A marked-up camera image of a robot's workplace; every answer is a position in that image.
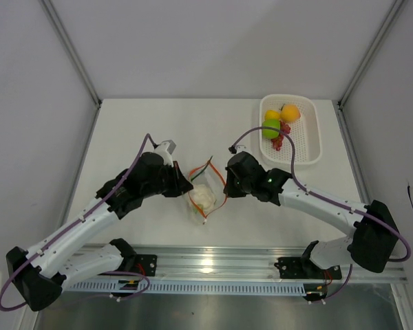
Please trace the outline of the clear orange-zipper zip bag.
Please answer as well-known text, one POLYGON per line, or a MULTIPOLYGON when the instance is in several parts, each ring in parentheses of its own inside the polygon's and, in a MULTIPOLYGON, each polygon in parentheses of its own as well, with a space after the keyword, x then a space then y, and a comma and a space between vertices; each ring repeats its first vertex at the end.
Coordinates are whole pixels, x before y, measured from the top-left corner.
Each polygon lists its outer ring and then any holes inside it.
POLYGON ((187 193, 188 210, 191 218, 205 225, 211 215, 225 205, 228 197, 223 190, 226 180, 213 164, 213 156, 201 166, 187 173, 193 189, 187 193))

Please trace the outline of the white cauliflower with green leaves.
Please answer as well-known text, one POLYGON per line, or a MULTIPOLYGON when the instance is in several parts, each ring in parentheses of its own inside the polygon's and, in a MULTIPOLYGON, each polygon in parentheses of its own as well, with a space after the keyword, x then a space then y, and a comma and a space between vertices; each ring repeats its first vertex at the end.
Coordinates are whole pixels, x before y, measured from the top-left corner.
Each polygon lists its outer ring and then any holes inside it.
POLYGON ((214 209, 216 197, 207 185, 194 184, 193 190, 189 192, 189 196, 203 213, 209 213, 214 209))

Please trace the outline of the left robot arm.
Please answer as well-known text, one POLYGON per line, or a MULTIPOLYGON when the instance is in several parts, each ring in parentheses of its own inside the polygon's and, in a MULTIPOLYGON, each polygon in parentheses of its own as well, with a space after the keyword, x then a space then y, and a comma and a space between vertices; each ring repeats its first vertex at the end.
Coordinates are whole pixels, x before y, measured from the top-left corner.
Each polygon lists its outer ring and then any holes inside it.
POLYGON ((146 198, 174 198, 193 189, 178 163, 146 152, 106 182, 83 213, 40 243, 6 254, 10 282, 32 311, 50 306, 67 288, 100 274, 134 275, 137 253, 124 239, 80 256, 75 253, 108 226, 141 207, 146 198))

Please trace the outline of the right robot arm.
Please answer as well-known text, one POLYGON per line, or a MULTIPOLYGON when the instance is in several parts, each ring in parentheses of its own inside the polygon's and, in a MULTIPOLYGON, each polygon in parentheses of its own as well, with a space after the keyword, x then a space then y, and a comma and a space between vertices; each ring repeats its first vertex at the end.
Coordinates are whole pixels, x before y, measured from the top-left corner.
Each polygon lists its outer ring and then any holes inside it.
POLYGON ((260 202, 304 212, 341 231, 331 241, 311 242, 300 257, 279 258, 281 278, 320 279, 324 272, 341 276, 336 266, 357 264, 373 273, 384 271, 398 241, 398 230, 388 207, 380 201, 370 205, 342 201, 321 192, 299 187, 291 173, 262 165, 245 151, 226 165, 224 194, 228 198, 251 195, 260 202))

